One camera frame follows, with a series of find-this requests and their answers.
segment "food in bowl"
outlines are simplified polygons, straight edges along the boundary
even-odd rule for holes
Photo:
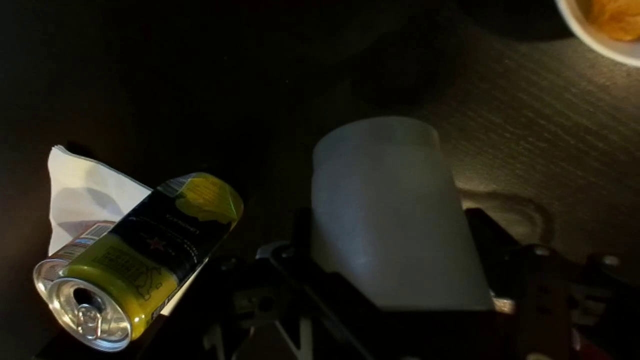
[[[640,39],[640,0],[590,0],[588,21],[621,42]]]

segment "table surface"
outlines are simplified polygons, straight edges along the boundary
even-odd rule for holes
[[[467,205],[523,241],[618,254],[640,273],[640,70],[566,36],[549,3],[292,3],[0,3],[0,353],[26,358],[48,332],[30,268],[60,142],[150,184],[220,170],[248,197],[225,249],[248,254],[291,237],[322,133],[416,115],[440,129]]]

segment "white plastic cup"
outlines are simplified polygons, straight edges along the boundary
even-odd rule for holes
[[[384,309],[491,309],[491,290],[432,126],[370,118],[315,150],[313,256]]]

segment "white paper napkin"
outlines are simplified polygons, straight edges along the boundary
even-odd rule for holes
[[[64,146],[55,146],[48,156],[51,192],[51,222],[53,240],[48,254],[69,244],[88,224],[119,222],[150,188],[129,178],[127,174],[105,166],[98,159],[69,152]],[[170,304],[161,313],[170,313],[185,290],[196,273],[182,286]]]

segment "can pull tab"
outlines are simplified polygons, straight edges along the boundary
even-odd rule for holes
[[[101,327],[102,327],[102,313],[90,305],[90,304],[81,304],[79,305],[79,332],[85,333],[87,337],[101,337]]]

